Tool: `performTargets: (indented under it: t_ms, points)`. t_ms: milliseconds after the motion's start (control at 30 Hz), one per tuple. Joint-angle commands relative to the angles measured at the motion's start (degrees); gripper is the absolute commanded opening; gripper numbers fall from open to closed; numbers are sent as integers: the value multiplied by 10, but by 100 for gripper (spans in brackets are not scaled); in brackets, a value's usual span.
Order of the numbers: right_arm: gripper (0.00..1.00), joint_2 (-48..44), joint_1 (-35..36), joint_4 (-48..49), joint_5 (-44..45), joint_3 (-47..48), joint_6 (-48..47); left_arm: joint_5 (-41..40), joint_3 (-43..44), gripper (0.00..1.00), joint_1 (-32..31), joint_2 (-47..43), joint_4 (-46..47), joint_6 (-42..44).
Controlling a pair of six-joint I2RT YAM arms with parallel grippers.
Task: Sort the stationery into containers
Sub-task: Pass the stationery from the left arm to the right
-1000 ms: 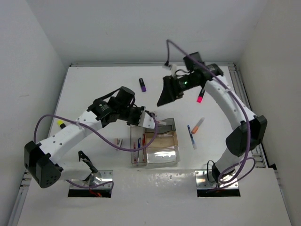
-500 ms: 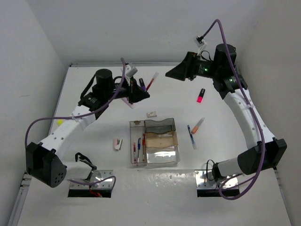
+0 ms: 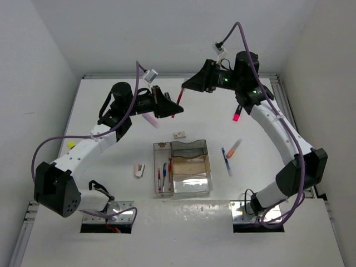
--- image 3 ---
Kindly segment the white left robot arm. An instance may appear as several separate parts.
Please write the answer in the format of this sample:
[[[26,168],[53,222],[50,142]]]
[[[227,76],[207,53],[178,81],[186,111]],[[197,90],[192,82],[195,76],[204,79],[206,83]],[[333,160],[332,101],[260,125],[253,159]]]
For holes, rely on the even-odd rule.
[[[117,143],[132,125],[131,117],[152,112],[156,118],[182,113],[159,86],[131,89],[127,82],[114,84],[98,115],[97,124],[87,138],[81,138],[63,156],[51,163],[42,162],[34,172],[34,199],[62,217],[75,211],[104,216],[114,197],[95,180],[87,189],[77,184],[85,170],[109,147]]]

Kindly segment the red gel pen clear cap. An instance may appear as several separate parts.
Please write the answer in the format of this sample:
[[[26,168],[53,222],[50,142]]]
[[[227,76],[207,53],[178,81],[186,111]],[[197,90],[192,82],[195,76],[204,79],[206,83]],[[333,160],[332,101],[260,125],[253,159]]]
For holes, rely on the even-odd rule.
[[[178,98],[177,98],[177,101],[176,101],[176,104],[177,104],[177,105],[180,104],[181,99],[182,99],[182,95],[183,95],[184,91],[185,91],[185,89],[184,89],[184,88],[181,88],[180,93],[179,93]]]

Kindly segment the blue ballpoint pen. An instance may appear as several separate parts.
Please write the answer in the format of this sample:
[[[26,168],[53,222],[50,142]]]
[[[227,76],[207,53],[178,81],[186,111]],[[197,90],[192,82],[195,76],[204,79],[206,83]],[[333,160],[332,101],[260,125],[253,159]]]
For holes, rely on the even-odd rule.
[[[162,175],[163,175],[163,179],[162,179],[162,192],[164,192],[164,190],[165,190],[166,171],[167,171],[167,162],[165,162],[165,163],[163,164],[163,169],[162,169]]]

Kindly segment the red ballpoint pen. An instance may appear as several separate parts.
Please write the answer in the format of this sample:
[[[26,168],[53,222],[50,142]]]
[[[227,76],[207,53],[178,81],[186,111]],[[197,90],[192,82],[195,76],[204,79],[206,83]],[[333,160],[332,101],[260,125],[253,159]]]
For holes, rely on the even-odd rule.
[[[171,192],[172,158],[169,158],[169,192]]]

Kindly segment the yellow black highlighter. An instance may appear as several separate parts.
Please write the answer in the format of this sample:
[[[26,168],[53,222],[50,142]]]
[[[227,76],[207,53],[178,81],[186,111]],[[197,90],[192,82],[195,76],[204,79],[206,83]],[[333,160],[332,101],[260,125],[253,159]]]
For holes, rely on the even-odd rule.
[[[72,148],[74,148],[75,146],[76,146],[76,144],[75,144],[74,142],[69,142],[69,143],[68,143],[69,149],[72,149]]]

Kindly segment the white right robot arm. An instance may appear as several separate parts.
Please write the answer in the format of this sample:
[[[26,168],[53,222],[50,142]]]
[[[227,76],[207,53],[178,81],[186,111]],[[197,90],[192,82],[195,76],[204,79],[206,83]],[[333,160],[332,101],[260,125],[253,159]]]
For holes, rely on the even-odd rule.
[[[254,193],[250,211],[259,215],[299,192],[321,182],[328,155],[306,142],[283,117],[273,94],[259,85],[254,75],[259,69],[258,55],[239,52],[233,70],[223,70],[214,60],[206,60],[202,69],[182,84],[185,89],[212,93],[216,88],[232,90],[238,104],[266,132],[277,148],[284,167],[275,181]]]

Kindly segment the blue gel pen clear cap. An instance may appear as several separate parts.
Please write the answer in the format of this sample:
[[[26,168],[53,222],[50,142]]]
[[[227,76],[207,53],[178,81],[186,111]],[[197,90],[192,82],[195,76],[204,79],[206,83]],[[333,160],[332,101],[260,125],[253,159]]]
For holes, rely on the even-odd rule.
[[[224,161],[225,161],[225,165],[226,165],[227,172],[228,172],[229,176],[232,177],[232,171],[231,171],[230,164],[229,164],[229,162],[228,162],[228,158],[227,158],[225,149],[222,147],[222,148],[221,148],[221,151],[222,151],[222,155],[223,155],[223,158],[224,158]]]

